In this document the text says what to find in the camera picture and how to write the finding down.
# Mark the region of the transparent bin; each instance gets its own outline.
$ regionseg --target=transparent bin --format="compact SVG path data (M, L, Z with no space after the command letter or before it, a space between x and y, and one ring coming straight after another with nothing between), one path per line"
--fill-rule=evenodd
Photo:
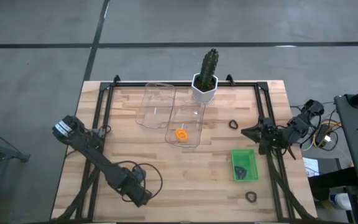
M175 105L168 125L166 142L185 148L197 147L200 144L201 131L203 130L203 117L205 105L196 103L185 103ZM178 139L175 131L184 129L187 140Z
M175 87L163 83L147 83L136 123L146 128L166 128L175 102Z

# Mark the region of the green tray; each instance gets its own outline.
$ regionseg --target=green tray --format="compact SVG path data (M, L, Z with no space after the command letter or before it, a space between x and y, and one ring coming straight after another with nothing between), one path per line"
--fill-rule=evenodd
M231 163L233 165L233 176L235 181L243 182L259 180L255 152L253 149L232 149ZM234 172L235 166L241 166L247 170L247 174L243 179L238 179L238 176Z

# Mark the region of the white pot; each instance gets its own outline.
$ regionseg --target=white pot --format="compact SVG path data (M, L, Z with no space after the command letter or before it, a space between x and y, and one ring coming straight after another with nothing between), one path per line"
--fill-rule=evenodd
M218 89L218 78L213 75L213 78L215 79L215 88L213 90L203 92L203 91L197 89L197 87L195 87L195 84L194 84L198 75L200 75L200 74L199 73L194 74L193 81L191 83L191 90L193 91L193 98L195 101L197 101L199 103L209 103L214 98L215 92Z

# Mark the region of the gray floor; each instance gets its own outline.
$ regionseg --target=gray floor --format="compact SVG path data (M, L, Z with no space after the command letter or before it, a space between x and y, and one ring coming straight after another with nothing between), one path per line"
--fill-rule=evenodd
M0 0L0 44L92 43L103 0ZM358 41L358 0L112 0L101 42ZM358 47L220 48L217 75L284 80L292 105L358 91ZM188 80L208 49L99 49L91 80ZM12 161L0 223L48 220L65 147L50 128L75 112L90 49L0 49L0 135L30 161ZM332 111L333 105L326 105ZM333 152L350 157L343 133ZM346 221L319 210L323 219Z

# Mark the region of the orange object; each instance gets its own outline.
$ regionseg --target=orange object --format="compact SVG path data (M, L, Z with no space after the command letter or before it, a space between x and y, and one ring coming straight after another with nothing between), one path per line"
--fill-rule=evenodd
M175 134L180 141L187 141L187 133L183 128L176 128Z

